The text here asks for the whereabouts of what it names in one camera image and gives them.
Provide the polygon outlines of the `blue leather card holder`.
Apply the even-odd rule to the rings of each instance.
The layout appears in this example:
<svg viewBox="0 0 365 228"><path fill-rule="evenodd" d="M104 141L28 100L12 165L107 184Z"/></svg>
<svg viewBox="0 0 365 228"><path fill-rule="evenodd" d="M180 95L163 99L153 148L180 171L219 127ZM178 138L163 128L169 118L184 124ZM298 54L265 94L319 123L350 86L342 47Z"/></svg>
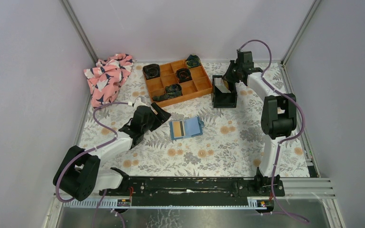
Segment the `blue leather card holder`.
<svg viewBox="0 0 365 228"><path fill-rule="evenodd" d="M203 135L204 122L197 116L190 119L182 120L184 121L185 136L183 138L174 138L172 122L169 123L170 136L172 140L191 138L199 135Z"/></svg>

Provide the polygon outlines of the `wooden compartment tray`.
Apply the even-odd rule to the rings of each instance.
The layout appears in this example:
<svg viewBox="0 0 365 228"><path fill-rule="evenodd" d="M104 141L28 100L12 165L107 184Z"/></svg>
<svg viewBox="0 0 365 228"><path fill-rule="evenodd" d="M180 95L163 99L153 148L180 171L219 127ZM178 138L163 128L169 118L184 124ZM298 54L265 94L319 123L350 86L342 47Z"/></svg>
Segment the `wooden compartment tray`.
<svg viewBox="0 0 365 228"><path fill-rule="evenodd" d="M148 89L149 97L152 102L157 103L160 107L166 107L177 103L185 102L195 98L199 98L205 95L209 95L212 92L211 81L203 67L201 66L189 69L192 75L192 80L184 83L179 83L176 77L176 71L180 68L187 68L185 59L174 61L171 63L161 64L160 66L160 77L144 80ZM165 94L165 87L172 84L180 84L182 87L182 96L155 102L152 97L156 95Z"/></svg>

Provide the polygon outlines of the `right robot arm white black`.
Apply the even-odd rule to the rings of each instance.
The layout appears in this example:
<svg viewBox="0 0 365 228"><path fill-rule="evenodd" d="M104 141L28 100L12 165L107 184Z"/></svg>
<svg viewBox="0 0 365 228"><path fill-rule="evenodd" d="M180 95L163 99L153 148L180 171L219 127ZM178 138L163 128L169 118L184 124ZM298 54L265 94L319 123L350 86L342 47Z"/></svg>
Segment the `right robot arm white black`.
<svg viewBox="0 0 365 228"><path fill-rule="evenodd" d="M237 50L236 60L231 60L227 72L222 76L225 84L243 82L263 100L261 129L265 134L264 156L257 168L260 179L253 183L254 191L261 196L272 190L268 178L278 175L278 145L291 136L297 127L297 112L294 94L283 94L275 89L263 76L264 71L254 66L252 52Z"/></svg>

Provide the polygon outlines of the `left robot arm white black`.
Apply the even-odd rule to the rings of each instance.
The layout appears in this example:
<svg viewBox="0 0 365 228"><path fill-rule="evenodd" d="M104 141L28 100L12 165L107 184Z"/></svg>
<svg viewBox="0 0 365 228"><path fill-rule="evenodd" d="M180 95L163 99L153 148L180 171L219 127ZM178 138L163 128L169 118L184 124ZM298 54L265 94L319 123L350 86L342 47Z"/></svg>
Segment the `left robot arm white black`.
<svg viewBox="0 0 365 228"><path fill-rule="evenodd" d="M147 106L140 99L135 102L114 103L133 107L133 117L117 131L96 121L98 125L114 133L113 139L87 150L77 145L69 148L53 178L59 201L83 201L93 192L107 189L111 189L116 195L125 194L128 191L125 174L115 168L103 170L100 163L131 150L143 140L146 132L153 132L171 117L169 112L156 103Z"/></svg>

